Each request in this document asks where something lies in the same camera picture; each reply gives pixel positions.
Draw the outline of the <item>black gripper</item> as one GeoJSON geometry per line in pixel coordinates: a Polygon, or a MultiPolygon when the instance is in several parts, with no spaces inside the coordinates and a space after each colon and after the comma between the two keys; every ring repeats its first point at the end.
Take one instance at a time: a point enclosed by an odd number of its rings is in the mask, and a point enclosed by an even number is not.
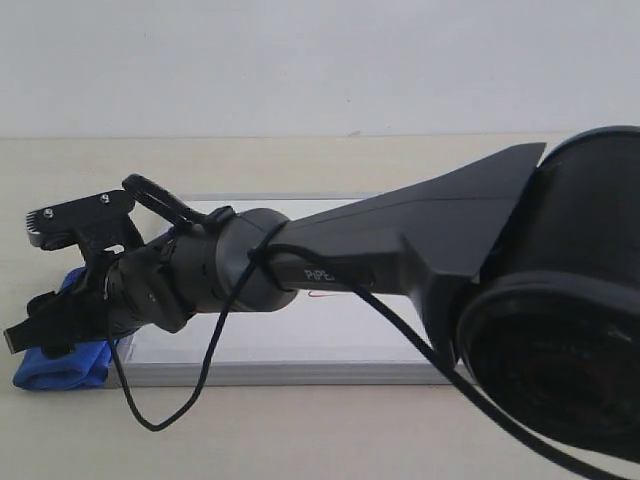
{"type": "Polygon", "coordinates": [[[27,318],[4,330],[11,354],[40,349],[60,358],[80,344],[120,339],[153,325],[177,333],[195,315],[195,247],[189,236],[163,235],[121,255],[103,253],[69,292],[27,304],[27,318]]]}

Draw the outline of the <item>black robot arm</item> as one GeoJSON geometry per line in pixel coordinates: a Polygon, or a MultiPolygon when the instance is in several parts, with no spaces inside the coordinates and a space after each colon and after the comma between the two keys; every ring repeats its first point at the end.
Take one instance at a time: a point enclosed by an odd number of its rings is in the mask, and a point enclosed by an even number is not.
{"type": "Polygon", "coordinates": [[[133,174],[31,212],[30,242],[86,269],[33,298],[12,352],[59,356],[199,313],[280,310],[301,290],[407,297],[437,362],[576,448],[639,458],[639,131],[508,147],[440,177],[291,220],[191,209],[133,174]]]}

